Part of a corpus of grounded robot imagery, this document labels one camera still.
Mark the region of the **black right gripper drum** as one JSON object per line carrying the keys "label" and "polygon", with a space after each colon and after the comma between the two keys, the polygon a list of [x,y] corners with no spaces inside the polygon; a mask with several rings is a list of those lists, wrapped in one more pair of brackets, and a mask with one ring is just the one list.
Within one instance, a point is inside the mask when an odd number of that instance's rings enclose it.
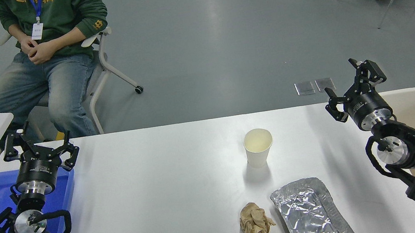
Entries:
{"label": "black right gripper drum", "polygon": [[390,119],[393,114],[390,105],[375,91],[349,99],[345,108],[357,126],[376,124]]}

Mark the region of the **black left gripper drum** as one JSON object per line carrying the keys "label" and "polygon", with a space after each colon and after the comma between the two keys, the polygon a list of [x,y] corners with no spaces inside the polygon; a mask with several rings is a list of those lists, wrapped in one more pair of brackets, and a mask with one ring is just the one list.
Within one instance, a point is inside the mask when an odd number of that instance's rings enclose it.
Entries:
{"label": "black left gripper drum", "polygon": [[24,161],[20,167],[15,187],[18,191],[54,186],[58,165],[48,160]]}

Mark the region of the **person's right hand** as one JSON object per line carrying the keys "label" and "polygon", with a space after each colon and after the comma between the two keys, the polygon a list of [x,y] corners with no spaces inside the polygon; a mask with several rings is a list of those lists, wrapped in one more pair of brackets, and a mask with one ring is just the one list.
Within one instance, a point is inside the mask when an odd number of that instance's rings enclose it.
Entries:
{"label": "person's right hand", "polygon": [[21,50],[27,57],[34,57],[37,53],[38,44],[29,35],[21,36],[17,39],[17,42],[21,45]]}

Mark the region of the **person's left hand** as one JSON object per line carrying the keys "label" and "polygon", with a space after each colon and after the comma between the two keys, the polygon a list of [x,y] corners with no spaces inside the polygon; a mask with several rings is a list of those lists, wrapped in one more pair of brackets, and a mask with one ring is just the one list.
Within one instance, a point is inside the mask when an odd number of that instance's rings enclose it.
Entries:
{"label": "person's left hand", "polygon": [[34,64],[42,64],[49,61],[57,51],[54,40],[43,42],[31,48],[27,57]]}

